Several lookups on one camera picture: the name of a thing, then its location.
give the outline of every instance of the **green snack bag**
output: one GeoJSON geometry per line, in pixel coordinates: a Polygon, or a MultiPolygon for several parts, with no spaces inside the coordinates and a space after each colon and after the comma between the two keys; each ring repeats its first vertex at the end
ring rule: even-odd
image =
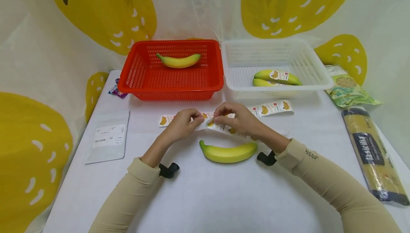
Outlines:
{"type": "Polygon", "coordinates": [[[349,107],[357,104],[381,104],[356,83],[340,66],[326,66],[327,72],[331,75],[334,86],[326,92],[339,107],[349,107]]]}

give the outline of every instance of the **basket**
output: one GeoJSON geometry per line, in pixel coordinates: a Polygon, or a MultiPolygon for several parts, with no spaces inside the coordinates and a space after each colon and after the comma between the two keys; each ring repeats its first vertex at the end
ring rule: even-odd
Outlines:
{"type": "Polygon", "coordinates": [[[319,57],[297,38],[224,41],[222,61],[226,85],[234,99],[299,98],[333,86],[319,57]],[[254,87],[254,74],[265,69],[292,73],[303,85],[254,87]]]}
{"type": "Polygon", "coordinates": [[[214,40],[140,41],[128,54],[118,89],[140,100],[207,100],[224,86],[219,43],[214,40]],[[200,54],[193,66],[168,68],[157,58],[200,54]]]}

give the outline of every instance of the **person's right hand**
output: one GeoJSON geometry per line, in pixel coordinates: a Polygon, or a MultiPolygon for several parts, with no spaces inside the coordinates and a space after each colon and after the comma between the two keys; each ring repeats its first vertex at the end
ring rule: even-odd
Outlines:
{"type": "Polygon", "coordinates": [[[246,106],[238,103],[225,102],[216,108],[214,112],[214,122],[228,125],[240,134],[256,138],[269,129],[269,127],[259,121],[246,106]],[[235,114],[235,118],[225,117],[227,114],[235,114]]]}

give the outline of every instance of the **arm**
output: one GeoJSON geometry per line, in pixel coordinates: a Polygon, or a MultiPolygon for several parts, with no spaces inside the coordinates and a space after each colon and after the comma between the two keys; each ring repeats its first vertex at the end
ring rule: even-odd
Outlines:
{"type": "Polygon", "coordinates": [[[215,111],[218,117],[215,122],[232,126],[264,142],[275,152],[280,165],[335,207],[342,217],[345,232],[401,232],[383,204],[335,163],[295,139],[290,140],[270,129],[240,104],[228,103],[221,107],[215,111]],[[235,113],[235,119],[221,116],[226,113],[235,113]]]}
{"type": "Polygon", "coordinates": [[[145,154],[134,158],[128,173],[105,200],[89,232],[126,232],[141,203],[159,181],[158,165],[165,152],[174,142],[189,136],[203,121],[196,109],[180,111],[145,154]]]}

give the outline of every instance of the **black clip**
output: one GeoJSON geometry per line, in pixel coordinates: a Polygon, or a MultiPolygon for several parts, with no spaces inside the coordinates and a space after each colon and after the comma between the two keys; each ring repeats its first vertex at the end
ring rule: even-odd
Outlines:
{"type": "Polygon", "coordinates": [[[159,164],[159,176],[166,177],[167,179],[172,179],[175,173],[179,171],[179,166],[176,163],[171,163],[169,168],[165,167],[163,164],[159,164]]]}
{"type": "Polygon", "coordinates": [[[275,153],[273,151],[271,151],[269,155],[265,155],[263,152],[260,152],[259,155],[257,155],[256,159],[267,166],[272,166],[274,163],[276,163],[275,153]]]}

